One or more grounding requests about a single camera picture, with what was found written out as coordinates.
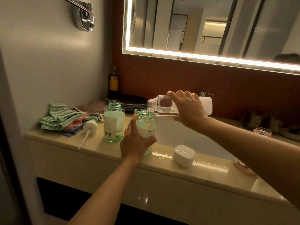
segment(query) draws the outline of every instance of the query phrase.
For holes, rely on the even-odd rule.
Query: clear plastic bottle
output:
[[[121,102],[112,100],[104,110],[104,139],[109,142],[119,142],[123,138],[125,111]]]
[[[140,116],[137,119],[137,129],[139,134],[144,139],[149,139],[155,134],[156,119],[153,118],[153,113],[147,109],[141,109]],[[152,152],[152,145],[147,149],[146,154]]]
[[[212,98],[199,97],[206,115],[212,114]],[[153,112],[156,116],[172,116],[178,114],[178,109],[171,98],[166,95],[158,95],[152,100],[148,100],[148,111]]]
[[[268,129],[265,129],[265,128],[256,127],[253,130],[253,132],[256,133],[256,134],[259,134],[261,136],[272,137],[272,132]],[[252,175],[252,176],[257,175],[256,173],[254,173],[253,170],[251,170],[246,164],[244,164],[242,161],[240,161],[236,157],[234,157],[234,159],[233,159],[233,164],[239,171],[241,171],[244,174],[249,174],[249,175]]]

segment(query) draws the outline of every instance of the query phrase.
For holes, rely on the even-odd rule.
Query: led light strip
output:
[[[130,46],[132,0],[128,0],[127,6],[128,7],[127,7],[125,50],[141,52],[141,53],[149,53],[149,54],[183,57],[183,58],[195,58],[195,59],[210,60],[210,61],[228,62],[228,63],[242,64],[242,65],[269,67],[269,68],[273,68],[273,69],[285,69],[285,70],[300,71],[300,65],[282,64],[282,63],[268,62],[268,61],[255,61],[255,60],[247,60],[247,59],[239,59],[239,58],[231,58],[231,57],[190,54],[190,53],[182,53],[182,52],[176,52],[176,51],[132,47],[132,46]]]

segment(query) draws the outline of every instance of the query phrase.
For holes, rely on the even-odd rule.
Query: marble countertop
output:
[[[131,116],[132,114],[126,114],[124,126],[128,125]],[[216,119],[242,128],[238,121],[223,118]],[[110,143],[103,139],[103,122],[98,124],[97,132],[90,134],[80,150],[78,150],[78,147],[85,137],[85,132],[83,131],[69,138],[52,131],[35,129],[29,132],[27,137],[31,140],[74,150],[78,153],[121,162],[120,143]],[[281,136],[274,136],[274,138],[300,146],[299,142],[285,139]],[[193,166],[185,168],[172,160],[173,152],[174,148],[172,147],[154,144],[152,153],[145,155],[138,167],[213,188],[293,207],[292,204],[264,181],[257,181],[257,177],[242,174],[238,171],[232,161],[196,153]]]

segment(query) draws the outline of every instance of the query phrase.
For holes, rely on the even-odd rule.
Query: white sink basin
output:
[[[174,148],[178,145],[186,145],[199,154],[227,160],[233,159],[233,155],[217,143],[208,137],[185,127],[180,122],[165,117],[156,117],[156,120],[157,125],[155,135],[158,144]]]

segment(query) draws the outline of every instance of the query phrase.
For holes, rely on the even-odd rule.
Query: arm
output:
[[[208,117],[197,94],[178,91],[167,95],[178,108],[176,121],[215,141],[300,209],[300,147]]]
[[[80,208],[68,225],[114,224],[121,199],[134,168],[156,138],[145,140],[140,137],[134,115],[124,131],[121,142],[122,163]]]

